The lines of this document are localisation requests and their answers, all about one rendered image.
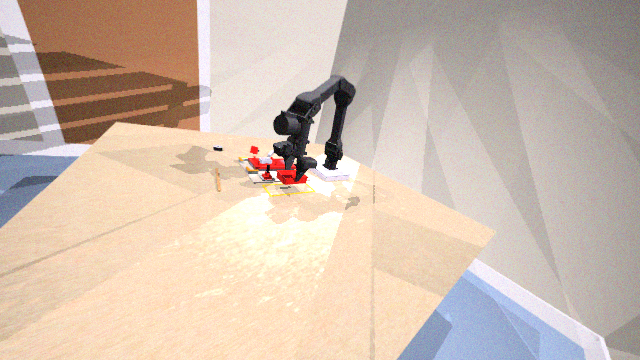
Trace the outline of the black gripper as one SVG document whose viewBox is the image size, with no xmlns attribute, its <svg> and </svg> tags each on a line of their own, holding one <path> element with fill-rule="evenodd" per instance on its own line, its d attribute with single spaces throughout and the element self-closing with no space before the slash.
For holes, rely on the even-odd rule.
<svg viewBox="0 0 640 360">
<path fill-rule="evenodd" d="M 306 145 L 310 143 L 310 141 L 308 140 L 308 138 L 305 137 L 299 137 L 299 136 L 289 136 L 291 143 L 295 142 L 296 146 L 297 146 L 297 152 L 294 152 L 293 155 L 284 155 L 283 159 L 284 159 L 284 164 L 285 164 L 285 170 L 291 170 L 291 167 L 294 163 L 295 158 L 296 163 L 294 164 L 296 167 L 296 177 L 295 177 L 295 181 L 298 182 L 302 176 L 310 169 L 310 168 L 316 168 L 317 167 L 317 161 L 309 156 L 304 156 L 307 155 L 306 150 Z M 296 156 L 294 156 L 296 155 Z"/>
</svg>

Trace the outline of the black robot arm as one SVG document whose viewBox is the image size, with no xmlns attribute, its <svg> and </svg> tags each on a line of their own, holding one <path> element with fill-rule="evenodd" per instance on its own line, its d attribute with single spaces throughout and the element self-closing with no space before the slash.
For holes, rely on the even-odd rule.
<svg viewBox="0 0 640 360">
<path fill-rule="evenodd" d="M 312 117 L 321 110 L 323 102 L 334 94 L 336 109 L 331 137 L 325 143 L 324 154 L 327 156 L 322 166 L 328 170 L 336 170 L 338 160 L 343 157 L 341 134 L 346 111 L 355 93 L 352 83 L 343 76 L 333 74 L 314 91 L 299 94 L 287 111 L 281 111 L 281 115 L 273 122 L 274 130 L 278 135 L 308 138 L 310 126 L 315 123 Z M 297 146 L 288 137 L 287 141 L 273 143 L 273 150 L 279 157 L 283 157 L 297 152 Z"/>
</svg>

